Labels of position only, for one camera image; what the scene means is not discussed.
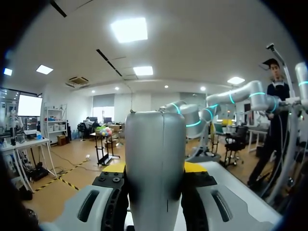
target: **square ceiling light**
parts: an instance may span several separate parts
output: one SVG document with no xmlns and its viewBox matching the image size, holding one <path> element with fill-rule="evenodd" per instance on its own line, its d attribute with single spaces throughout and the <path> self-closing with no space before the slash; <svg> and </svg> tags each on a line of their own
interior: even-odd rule
<svg viewBox="0 0 308 231">
<path fill-rule="evenodd" d="M 153 75 L 153 68 L 151 66 L 139 66 L 139 67 L 134 67 L 133 69 L 137 76 Z"/>
<path fill-rule="evenodd" d="M 238 85 L 238 84 L 240 84 L 240 83 L 243 83 L 244 81 L 245 81 L 245 79 L 243 79 L 243 78 L 240 78 L 240 77 L 233 77 L 233 78 L 231 78 L 231 79 L 228 80 L 228 83 Z"/>
<path fill-rule="evenodd" d="M 53 71 L 53 69 L 46 67 L 44 65 L 39 66 L 37 69 L 37 72 L 40 72 L 46 75 L 48 75 L 51 71 Z"/>
<path fill-rule="evenodd" d="M 111 28 L 119 43 L 148 39 L 145 18 L 116 21 L 111 24 Z"/>
<path fill-rule="evenodd" d="M 11 76 L 11 75 L 12 75 L 12 72 L 13 72 L 13 70 L 8 69 L 8 68 L 5 68 L 3 73 L 4 73 L 5 75 L 7 75 L 7 76 Z"/>
</svg>

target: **cardboard box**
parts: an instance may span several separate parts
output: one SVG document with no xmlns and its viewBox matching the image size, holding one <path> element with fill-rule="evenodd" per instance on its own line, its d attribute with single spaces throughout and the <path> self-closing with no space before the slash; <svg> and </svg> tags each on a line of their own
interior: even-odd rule
<svg viewBox="0 0 308 231">
<path fill-rule="evenodd" d="M 105 143 L 105 147 L 107 148 L 111 148 L 111 144 L 112 146 L 115 148 L 116 147 L 116 143 L 117 143 L 117 140 L 116 139 L 112 139 L 112 143 L 111 143 L 111 140 L 108 139 L 108 141 Z"/>
<path fill-rule="evenodd" d="M 108 125 L 109 128 L 113 128 L 114 132 L 118 132 L 120 130 L 121 125 L 111 124 Z"/>
<path fill-rule="evenodd" d="M 57 136 L 57 139 L 58 139 L 58 145 L 59 146 L 66 144 L 66 136 L 65 135 Z"/>
</svg>

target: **monitor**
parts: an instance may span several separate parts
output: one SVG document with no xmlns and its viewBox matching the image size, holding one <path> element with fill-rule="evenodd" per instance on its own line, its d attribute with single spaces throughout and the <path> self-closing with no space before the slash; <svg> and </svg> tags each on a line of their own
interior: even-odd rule
<svg viewBox="0 0 308 231">
<path fill-rule="evenodd" d="M 104 123 L 107 124 L 107 123 L 112 123 L 112 118 L 111 117 L 105 117 L 104 118 Z"/>
<path fill-rule="evenodd" d="M 42 98 L 20 95 L 18 101 L 18 116 L 40 116 Z"/>
<path fill-rule="evenodd" d="M 97 120 L 97 117 L 90 117 L 90 121 L 95 122 Z"/>
</svg>

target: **man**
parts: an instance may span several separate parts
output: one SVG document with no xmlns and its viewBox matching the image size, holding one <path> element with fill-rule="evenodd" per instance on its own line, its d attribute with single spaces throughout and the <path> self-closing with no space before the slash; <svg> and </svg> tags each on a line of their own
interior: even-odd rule
<svg viewBox="0 0 308 231">
<path fill-rule="evenodd" d="M 286 98 L 290 97 L 290 89 L 289 85 L 283 81 L 283 76 L 280 73 L 279 63 L 275 59 L 269 59 L 265 61 L 264 64 L 269 66 L 272 73 L 272 83 L 268 85 L 267 94 L 278 96 L 282 101 L 285 101 Z M 270 179 L 274 177 L 272 185 L 278 178 L 281 171 L 281 166 L 278 165 L 282 156 L 282 145 L 284 145 L 282 144 L 282 140 L 284 142 L 287 133 L 288 112 L 284 111 L 275 115 L 270 113 L 268 115 L 268 119 L 270 120 L 270 127 L 264 143 L 263 152 L 260 156 L 259 162 L 249 177 L 249 181 L 247 183 L 248 186 L 254 185 L 274 150 L 276 150 L 276 159 L 270 177 Z"/>
<path fill-rule="evenodd" d="M 93 122 L 90 121 L 90 117 L 87 117 L 86 120 L 84 121 L 85 125 L 86 125 L 86 129 L 90 129 L 90 127 L 92 127 Z"/>
</svg>

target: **floor tape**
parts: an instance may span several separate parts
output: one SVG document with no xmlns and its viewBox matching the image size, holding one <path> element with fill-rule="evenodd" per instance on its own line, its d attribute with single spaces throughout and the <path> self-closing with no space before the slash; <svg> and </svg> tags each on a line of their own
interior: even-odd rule
<svg viewBox="0 0 308 231">
<path fill-rule="evenodd" d="M 65 173 L 63 173 L 63 174 L 62 174 L 62 175 L 60 175 L 59 177 L 64 176 L 65 174 L 69 173 L 70 171 L 73 171 L 75 168 L 77 168 L 77 167 L 81 166 L 82 164 L 84 164 L 84 163 L 86 163 L 86 162 L 87 162 L 87 160 L 82 161 L 80 164 L 75 165 L 75 167 L 73 167 L 72 169 L 70 169 L 70 170 L 66 171 Z"/>
<path fill-rule="evenodd" d="M 66 171 L 65 173 L 63 173 L 62 175 L 58 176 L 58 178 L 51 180 L 50 182 L 48 182 L 47 184 L 44 184 L 43 186 L 39 187 L 38 189 L 35 189 L 35 192 L 38 192 L 40 190 L 42 190 L 43 188 L 47 187 L 48 185 L 50 185 L 51 183 L 55 182 L 56 180 L 61 180 L 62 182 L 68 184 L 69 186 L 73 187 L 76 190 L 79 190 L 79 188 L 77 188 L 76 186 L 72 185 L 71 183 L 65 181 L 64 179 L 61 179 L 60 177 L 64 176 L 65 174 L 69 173 L 70 171 L 74 170 L 75 168 L 81 166 L 82 164 L 86 163 L 87 160 L 82 161 L 80 164 L 75 165 L 72 169 Z"/>
<path fill-rule="evenodd" d="M 79 188 L 77 188 L 75 185 L 72 185 L 70 182 L 67 182 L 67 181 L 65 181 L 62 178 L 58 178 L 58 179 L 61 180 L 62 182 L 64 182 L 65 184 L 67 184 L 67 185 L 71 186 L 72 188 L 74 188 L 74 189 L 79 191 Z"/>
<path fill-rule="evenodd" d="M 51 183 L 55 182 L 56 180 L 58 180 L 58 179 L 56 178 L 56 179 L 53 179 L 53 180 L 49 181 L 47 184 L 44 184 L 43 186 L 39 187 L 38 189 L 35 189 L 35 192 L 38 192 L 38 191 L 42 190 L 43 188 L 47 187 Z"/>
</svg>

